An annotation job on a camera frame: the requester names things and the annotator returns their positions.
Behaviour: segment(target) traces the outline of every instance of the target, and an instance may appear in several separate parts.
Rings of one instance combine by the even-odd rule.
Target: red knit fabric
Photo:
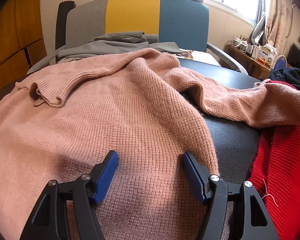
[[[278,83],[278,84],[283,84],[283,85],[286,85],[288,87],[291,87],[291,88],[294,88],[296,89],[294,86],[292,86],[291,84],[287,83],[287,82],[284,82],[284,81],[279,81],[279,80],[269,80],[267,81],[267,83]]]
[[[265,129],[249,180],[261,196],[281,240],[300,239],[300,126]]]

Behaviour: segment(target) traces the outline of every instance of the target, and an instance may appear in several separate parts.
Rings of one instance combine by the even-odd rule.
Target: blue chair
[[[284,55],[278,57],[277,62],[274,65],[274,70],[287,67],[287,59]]]
[[[65,39],[56,42],[65,47],[56,48],[53,54],[32,69],[46,65],[61,49],[82,46],[94,37],[114,32],[143,31],[145,34],[157,34],[159,42],[174,41],[182,49],[203,52],[210,49],[231,69],[247,75],[240,63],[207,42],[208,28],[209,8],[191,0],[95,0],[69,11],[66,33],[61,35]]]

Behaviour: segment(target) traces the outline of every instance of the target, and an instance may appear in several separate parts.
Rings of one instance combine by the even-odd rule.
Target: yellow stripe
[[[159,34],[160,0],[108,0],[106,33]]]

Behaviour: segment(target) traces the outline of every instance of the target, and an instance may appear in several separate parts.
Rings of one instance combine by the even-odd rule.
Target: pink sweater
[[[273,83],[229,89],[153,49],[46,67],[0,102],[5,239],[19,239],[48,180],[74,180],[110,149],[119,165],[96,210],[105,238],[194,239],[204,208],[190,192],[180,155],[193,151],[211,173],[218,162],[204,118],[179,94],[187,89],[214,116],[257,128],[300,124],[300,91]]]

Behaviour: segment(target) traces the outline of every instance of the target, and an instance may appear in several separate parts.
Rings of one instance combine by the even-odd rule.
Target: wooden cabinet
[[[20,49],[15,21],[15,3],[16,0],[8,0],[0,11],[0,63]]]
[[[26,75],[28,70],[25,52],[19,51],[0,65],[0,88]]]
[[[8,0],[0,11],[0,89],[45,56],[40,0]]]
[[[29,45],[27,51],[32,66],[47,55],[43,39]]]
[[[16,0],[16,26],[21,48],[42,38],[40,0]]]

